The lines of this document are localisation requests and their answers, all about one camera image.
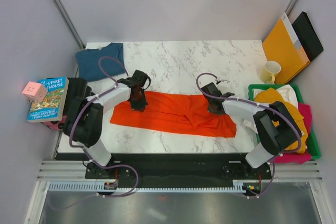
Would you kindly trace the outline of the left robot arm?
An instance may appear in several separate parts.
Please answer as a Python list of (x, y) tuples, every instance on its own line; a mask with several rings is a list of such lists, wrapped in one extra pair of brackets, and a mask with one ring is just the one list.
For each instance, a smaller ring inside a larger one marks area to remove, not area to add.
[(89, 97), (75, 97), (63, 126), (63, 133), (69, 137), (69, 145), (83, 150), (97, 165), (97, 173), (103, 178), (111, 178), (115, 165), (112, 155), (101, 140), (103, 115), (115, 106), (129, 102), (134, 111), (144, 111), (148, 105), (145, 98), (145, 84), (150, 77), (136, 70), (131, 77), (119, 79), (116, 84), (99, 94)]

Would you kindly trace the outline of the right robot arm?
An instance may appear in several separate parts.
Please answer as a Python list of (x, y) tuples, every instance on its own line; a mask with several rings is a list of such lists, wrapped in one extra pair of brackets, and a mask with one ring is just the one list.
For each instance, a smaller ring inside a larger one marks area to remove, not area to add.
[(297, 143), (301, 147), (301, 130), (282, 102), (256, 103), (230, 92), (222, 94), (214, 83), (203, 86), (200, 91), (208, 102), (210, 112), (239, 117), (255, 125), (260, 142), (240, 166), (245, 178), (254, 178), (262, 164), (278, 156), (291, 144)]

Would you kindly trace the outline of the orange t-shirt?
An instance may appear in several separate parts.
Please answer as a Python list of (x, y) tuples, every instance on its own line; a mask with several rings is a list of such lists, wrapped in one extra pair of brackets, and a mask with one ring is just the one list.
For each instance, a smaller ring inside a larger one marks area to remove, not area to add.
[(148, 105), (143, 112), (131, 109), (129, 102), (118, 104), (111, 124), (176, 134), (208, 137), (235, 137), (237, 126), (229, 115), (208, 111), (203, 95), (168, 94), (146, 91)]

